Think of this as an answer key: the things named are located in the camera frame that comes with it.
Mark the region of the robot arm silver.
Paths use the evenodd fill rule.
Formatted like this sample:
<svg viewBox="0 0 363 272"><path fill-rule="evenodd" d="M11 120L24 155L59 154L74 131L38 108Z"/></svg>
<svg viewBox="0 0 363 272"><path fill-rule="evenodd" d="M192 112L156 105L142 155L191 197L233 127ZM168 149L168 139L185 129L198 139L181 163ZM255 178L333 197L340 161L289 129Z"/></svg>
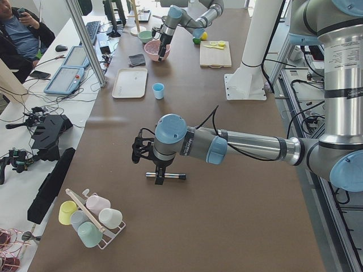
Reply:
<svg viewBox="0 0 363 272"><path fill-rule="evenodd" d="M172 38L178 26L186 29L193 37L200 38L205 29L211 25L213 20L220 17L224 10L224 2L220 0L200 1L206 7L206 11L198 18L191 17L186 8L188 1L160 1L162 7L168 7L166 16L162 17L161 26L152 28L152 37L159 34L160 40L158 60L164 60L167 45L171 44Z"/></svg>
<svg viewBox="0 0 363 272"><path fill-rule="evenodd" d="M362 191L362 2L294 1L292 43L324 46L324 133L313 138L280 138L190 127L177 114L161 117L152 138L138 135L132 161L154 162L156 183L176 155L220 164L227 154L261 161L285 161L349 192Z"/></svg>

